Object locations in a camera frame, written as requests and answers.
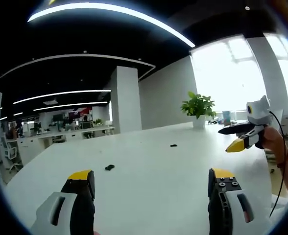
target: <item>white plant pot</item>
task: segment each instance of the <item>white plant pot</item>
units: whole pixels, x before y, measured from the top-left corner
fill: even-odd
[[[201,115],[199,118],[196,118],[196,116],[192,117],[193,121],[193,128],[195,129],[205,129],[205,118],[206,115]]]

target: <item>black ceiling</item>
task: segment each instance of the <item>black ceiling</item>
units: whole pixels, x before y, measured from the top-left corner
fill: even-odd
[[[0,6],[0,76],[23,63],[65,54],[102,54],[141,60],[156,70],[189,54],[184,42],[159,27],[123,13],[80,9],[56,12],[27,23],[45,1],[11,1]],[[55,0],[49,6],[69,2]],[[152,16],[181,32],[196,46],[243,33],[246,37],[273,31],[274,24],[259,0],[97,0]],[[69,57],[25,65],[0,78],[2,117],[42,108],[44,100],[13,102],[37,95],[103,89],[116,66],[138,69],[139,77],[151,67],[109,58]],[[58,96],[58,104],[110,100],[106,95]]]

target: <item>black cable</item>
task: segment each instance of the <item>black cable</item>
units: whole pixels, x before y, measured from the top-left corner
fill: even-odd
[[[280,126],[280,131],[281,131],[281,133],[282,133],[283,145],[284,145],[284,152],[283,152],[283,155],[284,155],[283,167],[284,167],[284,168],[283,168],[283,172],[282,172],[282,180],[281,180],[281,185],[280,185],[280,189],[279,189],[279,193],[278,193],[277,200],[276,200],[275,205],[273,206],[273,208],[272,208],[272,210],[271,210],[271,213],[270,213],[270,216],[269,216],[269,217],[271,217],[271,215],[272,215],[273,211],[275,210],[275,207],[276,207],[276,205],[277,205],[277,203],[278,203],[278,200],[279,200],[279,197],[280,197],[280,193],[281,193],[281,190],[282,190],[283,180],[284,180],[284,178],[285,178],[287,158],[286,158],[286,141],[285,141],[285,135],[283,134],[282,126],[281,126],[281,124],[280,124],[280,121],[277,119],[276,115],[275,115],[273,112],[271,112],[271,111],[269,111],[269,112],[275,117],[275,119],[277,120],[277,122],[278,122],[278,124],[279,124],[279,126]]]

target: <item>green leaves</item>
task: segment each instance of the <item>green leaves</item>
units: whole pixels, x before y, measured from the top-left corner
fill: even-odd
[[[200,94],[194,94],[188,92],[189,101],[183,101],[181,110],[183,113],[187,113],[188,116],[196,116],[199,118],[201,115],[216,116],[216,112],[212,111],[212,107],[215,106],[214,101],[211,101],[210,96],[204,96]]]

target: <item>person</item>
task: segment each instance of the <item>person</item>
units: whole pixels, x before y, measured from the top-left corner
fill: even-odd
[[[284,170],[284,162],[286,159],[286,169],[284,175],[284,182],[288,190],[288,147],[286,145],[286,152],[284,148],[284,140],[281,134],[273,127],[266,127],[264,131],[263,147],[271,150],[276,158],[277,166]]]

